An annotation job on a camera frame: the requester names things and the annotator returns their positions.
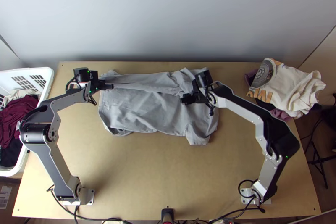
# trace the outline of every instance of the cardboard box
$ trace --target cardboard box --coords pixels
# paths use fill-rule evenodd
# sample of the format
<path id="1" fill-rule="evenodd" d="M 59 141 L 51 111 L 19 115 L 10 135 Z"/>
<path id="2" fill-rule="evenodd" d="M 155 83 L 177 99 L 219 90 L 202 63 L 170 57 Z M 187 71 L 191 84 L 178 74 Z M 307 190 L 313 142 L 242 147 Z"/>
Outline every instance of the cardboard box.
<path id="1" fill-rule="evenodd" d="M 12 217 L 19 186 L 18 179 L 0 177 L 0 222 L 3 224 L 22 224 L 26 219 Z"/>

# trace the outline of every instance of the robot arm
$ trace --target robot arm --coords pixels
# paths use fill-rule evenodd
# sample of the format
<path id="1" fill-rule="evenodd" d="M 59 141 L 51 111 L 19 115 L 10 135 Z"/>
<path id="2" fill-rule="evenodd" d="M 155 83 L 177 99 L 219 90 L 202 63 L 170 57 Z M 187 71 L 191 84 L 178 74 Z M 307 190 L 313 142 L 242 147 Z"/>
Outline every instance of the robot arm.
<path id="1" fill-rule="evenodd" d="M 286 162 L 299 150 L 300 144 L 287 124 L 274 118 L 267 110 L 233 94 L 220 82 L 213 82 L 210 72 L 195 76 L 194 93 L 184 95 L 181 102 L 205 103 L 213 113 L 214 107 L 227 108 L 255 125 L 255 138 L 265 156 L 259 178 L 250 188 L 240 188 L 241 200 L 254 197 L 252 204 L 260 205 L 277 191 L 276 183 Z"/>
<path id="2" fill-rule="evenodd" d="M 71 175 L 58 141 L 58 128 L 61 119 L 58 111 L 75 103 L 90 102 L 92 95 L 99 90 L 112 89 L 113 85 L 98 79 L 97 71 L 88 68 L 74 69 L 74 78 L 66 85 L 66 93 L 41 102 L 40 106 L 29 112 L 20 125 L 20 140 L 28 150 L 37 154 L 55 187 L 56 198 L 64 205 L 91 205 L 94 190 L 82 187 L 78 177 Z M 263 108 L 235 96 L 232 90 L 211 79 L 209 71 L 195 76 L 194 93 L 185 95 L 181 102 L 205 103 L 211 112 L 215 107 L 228 108 L 256 125 L 256 139 L 265 155 L 259 178 L 250 188 L 242 189 L 242 201 L 254 197 L 257 205 L 264 203 L 276 193 L 276 182 L 287 162 L 300 145 L 288 126 L 271 116 Z"/>
<path id="3" fill-rule="evenodd" d="M 113 85 L 99 80 L 98 72 L 88 68 L 77 68 L 73 72 L 74 78 L 66 85 L 65 94 L 42 101 L 38 108 L 25 116 L 20 125 L 20 140 L 41 160 L 55 184 L 54 193 L 60 202 L 64 205 L 91 205 L 95 191 L 83 188 L 79 178 L 71 175 L 58 149 L 61 122 L 58 111 L 75 103 L 97 104 L 92 95 L 99 90 L 112 89 Z"/>

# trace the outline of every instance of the pile of clothes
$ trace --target pile of clothes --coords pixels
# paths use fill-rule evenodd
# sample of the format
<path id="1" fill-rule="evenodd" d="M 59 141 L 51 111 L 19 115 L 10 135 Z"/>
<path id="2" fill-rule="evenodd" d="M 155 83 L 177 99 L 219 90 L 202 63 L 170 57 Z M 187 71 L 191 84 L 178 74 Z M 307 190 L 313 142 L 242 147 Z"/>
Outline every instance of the pile of clothes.
<path id="1" fill-rule="evenodd" d="M 16 165 L 22 143 L 19 139 L 19 121 L 31 110 L 35 109 L 40 92 L 31 90 L 13 90 L 4 97 L 5 108 L 0 111 L 0 165 L 12 167 Z"/>
<path id="2" fill-rule="evenodd" d="M 272 58 L 265 58 L 259 69 L 245 74 L 245 80 L 249 85 L 246 95 L 284 121 L 308 114 L 326 86 L 319 71 L 305 73 Z"/>

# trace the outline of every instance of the black cable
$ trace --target black cable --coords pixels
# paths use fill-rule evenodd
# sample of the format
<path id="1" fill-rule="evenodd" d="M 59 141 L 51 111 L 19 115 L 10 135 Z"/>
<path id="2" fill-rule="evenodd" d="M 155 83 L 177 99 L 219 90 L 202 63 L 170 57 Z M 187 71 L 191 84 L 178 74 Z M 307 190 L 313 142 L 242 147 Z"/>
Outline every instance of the black cable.
<path id="1" fill-rule="evenodd" d="M 251 202 L 254 200 L 255 197 L 256 197 L 256 196 L 253 195 L 253 197 L 252 197 L 252 198 L 250 199 L 250 201 L 247 203 L 247 205 L 245 206 L 245 208 L 243 208 L 243 209 L 238 209 L 238 210 L 232 211 L 232 212 L 230 212 L 230 213 L 227 213 L 227 214 L 225 214 L 225 215 L 223 215 L 223 216 L 221 216 L 221 217 L 219 217 L 219 218 L 217 218 L 217 219 L 214 219 L 214 220 L 208 222 L 208 224 L 215 223 L 216 221 L 219 221 L 219 220 L 224 220 L 224 221 L 225 221 L 225 220 L 233 220 L 233 219 L 236 219 L 236 218 L 242 216 L 243 213 L 245 213 L 245 211 L 247 211 L 247 210 L 259 210 L 260 212 L 265 213 L 266 210 L 263 209 L 263 208 L 260 208 L 259 206 L 256 207 L 256 208 L 248 208 L 249 205 L 251 204 Z M 233 214 L 233 213 L 240 212 L 240 211 L 241 211 L 241 213 L 238 214 L 237 216 L 234 216 L 234 217 L 227 217 L 227 216 L 229 216 L 229 215 L 231 215 L 231 214 Z"/>
<path id="2" fill-rule="evenodd" d="M 27 224 L 30 221 L 31 218 L 28 218 L 27 220 L 24 221 L 24 224 Z"/>
<path id="3" fill-rule="evenodd" d="M 78 224 L 78 221 L 77 221 L 77 218 L 76 218 L 76 214 L 77 214 L 78 208 L 79 208 L 79 206 L 75 207 L 75 212 L 73 214 L 73 218 L 74 218 L 76 224 Z"/>
<path id="4" fill-rule="evenodd" d="M 80 216 L 78 214 L 76 214 L 76 210 L 75 210 L 75 213 L 69 211 L 67 208 L 65 208 L 56 198 L 54 192 L 53 192 L 53 186 L 52 185 L 51 187 L 49 187 L 47 189 L 47 192 L 51 192 L 51 195 L 53 196 L 54 200 L 56 201 L 56 203 L 61 207 L 63 208 L 63 210 L 65 212 L 67 212 L 68 214 L 74 216 L 75 218 L 80 218 L 80 219 L 83 219 L 83 220 L 87 220 L 87 221 L 102 221 L 103 223 L 105 223 L 106 221 L 122 221 L 124 224 L 133 224 L 131 222 L 128 222 L 128 221 L 123 221 L 122 219 L 120 218 L 114 218 L 114 217 L 111 217 L 111 218 L 107 218 L 107 219 L 93 219 L 93 218 L 87 218 L 87 217 L 83 217 L 83 216 Z"/>
<path id="5" fill-rule="evenodd" d="M 244 197 L 244 198 L 247 198 L 247 199 L 250 199 L 252 197 L 255 197 L 255 195 L 251 195 L 251 196 L 245 196 L 245 195 L 242 195 L 242 193 L 240 192 L 240 186 L 242 185 L 242 183 L 245 183 L 245 182 L 251 182 L 251 184 L 253 184 L 253 180 L 250 180 L 250 179 L 245 179 L 243 181 L 241 181 L 238 185 L 238 192 L 240 194 L 240 196 Z"/>
<path id="6" fill-rule="evenodd" d="M 74 81 L 75 79 L 76 79 L 76 76 L 74 76 L 71 80 L 69 80 L 69 81 L 66 83 L 66 91 L 68 90 L 68 87 L 69 87 L 70 83 L 71 83 L 72 81 Z"/>
<path id="7" fill-rule="evenodd" d="M 303 140 L 303 139 L 305 139 L 305 138 L 307 138 L 307 137 L 310 137 L 310 136 L 313 134 L 313 132 L 315 131 L 315 129 L 317 128 L 317 126 L 318 126 L 321 122 L 322 122 L 322 119 L 321 119 L 321 116 L 320 116 L 319 119 L 315 122 L 314 126 L 312 127 L 312 133 L 310 133 L 309 135 L 307 135 L 307 136 L 305 136 L 305 137 L 300 138 L 300 140 Z"/>

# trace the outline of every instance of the white wall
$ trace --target white wall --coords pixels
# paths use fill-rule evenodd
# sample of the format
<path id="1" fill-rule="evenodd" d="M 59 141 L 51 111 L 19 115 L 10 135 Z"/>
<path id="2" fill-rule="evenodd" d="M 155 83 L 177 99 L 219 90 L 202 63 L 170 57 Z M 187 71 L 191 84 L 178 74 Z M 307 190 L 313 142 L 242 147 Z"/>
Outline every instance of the white wall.
<path id="1" fill-rule="evenodd" d="M 324 90 L 318 95 L 318 102 L 332 105 L 335 102 L 333 93 L 336 92 L 336 28 L 326 37 L 320 46 L 300 66 L 301 71 L 312 72 L 318 70 L 322 81 L 326 83 Z"/>
<path id="2" fill-rule="evenodd" d="M 0 37 L 0 71 L 25 67 L 25 64 L 8 48 Z"/>
<path id="3" fill-rule="evenodd" d="M 261 61 L 299 66 L 336 23 L 335 0 L 0 0 L 24 61 Z"/>

